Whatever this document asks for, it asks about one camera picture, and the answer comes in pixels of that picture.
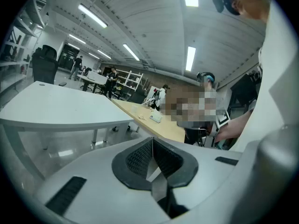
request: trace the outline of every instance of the backpack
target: backpack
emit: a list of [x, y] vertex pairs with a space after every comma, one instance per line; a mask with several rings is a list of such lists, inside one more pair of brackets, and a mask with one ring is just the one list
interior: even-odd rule
[[155, 97], [155, 101], [159, 100], [159, 95], [160, 95], [160, 91], [156, 91], [153, 95], [153, 97]]

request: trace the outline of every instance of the table leg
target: table leg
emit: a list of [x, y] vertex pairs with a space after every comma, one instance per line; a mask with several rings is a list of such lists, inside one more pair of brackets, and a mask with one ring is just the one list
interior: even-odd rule
[[108, 140], [108, 135], [109, 135], [109, 128], [106, 129], [105, 137], [104, 137], [104, 142], [107, 142]]
[[129, 123], [121, 124], [116, 136], [116, 144], [122, 143], [124, 141], [124, 137], [127, 131]]
[[83, 91], [87, 91], [87, 87], [88, 87], [88, 82], [84, 82], [84, 85], [83, 85]]
[[93, 93], [95, 93], [95, 89], [97, 88], [97, 84], [94, 83], [94, 87], [93, 87]]
[[24, 148], [17, 129], [12, 126], [4, 125], [4, 130], [11, 147], [13, 148], [15, 154], [17, 155], [21, 163], [24, 165], [25, 169], [27, 169], [27, 171], [30, 172], [34, 178], [38, 180], [44, 180], [44, 176], [34, 165], [26, 149]]
[[95, 143], [96, 143], [96, 141], [97, 141], [97, 135], [98, 135], [98, 130], [95, 129], [95, 130], [93, 131], [93, 140], [92, 140], [92, 144], [95, 144]]

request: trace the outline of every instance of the white shirt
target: white shirt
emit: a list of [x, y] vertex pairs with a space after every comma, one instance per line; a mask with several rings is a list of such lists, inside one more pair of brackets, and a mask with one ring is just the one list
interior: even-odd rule
[[165, 103], [165, 95], [166, 95], [165, 89], [161, 88], [159, 91], [160, 91], [159, 92], [159, 98], [158, 98], [158, 100], [156, 100], [156, 106], [157, 107], [160, 107], [160, 104]]
[[296, 33], [272, 0], [259, 56], [263, 68], [261, 88], [255, 109], [231, 150], [243, 152], [249, 142], [260, 140], [285, 124], [299, 123], [298, 50]]

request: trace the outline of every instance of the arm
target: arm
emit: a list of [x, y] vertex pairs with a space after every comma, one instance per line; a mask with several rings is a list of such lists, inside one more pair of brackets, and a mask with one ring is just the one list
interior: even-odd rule
[[116, 74], [115, 78], [112, 79], [111, 81], [117, 81], [117, 77], [118, 77], [118, 74]]
[[215, 142], [225, 139], [238, 138], [245, 128], [253, 109], [247, 111], [238, 118], [232, 119], [226, 125], [222, 126], [215, 138]]

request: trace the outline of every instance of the black office chair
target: black office chair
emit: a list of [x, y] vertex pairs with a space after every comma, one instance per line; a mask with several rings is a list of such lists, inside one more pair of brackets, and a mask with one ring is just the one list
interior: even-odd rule
[[[41, 81], [54, 84], [54, 78], [58, 69], [56, 61], [57, 52], [54, 48], [43, 45], [43, 49], [36, 49], [32, 55], [32, 73], [34, 81]], [[65, 86], [66, 82], [62, 82], [59, 86]]]
[[128, 102], [136, 103], [136, 104], [142, 104], [146, 96], [144, 95], [144, 90], [142, 87], [139, 85], [137, 87], [137, 90], [131, 95], [130, 99]]
[[[91, 68], [87, 67], [87, 68], [85, 69], [84, 76], [87, 76], [88, 72], [91, 71], [91, 70], [92, 70]], [[87, 81], [87, 80], [83, 80], [83, 82], [84, 82], [84, 83], [91, 84], [91, 83], [90, 83], [89, 81]]]

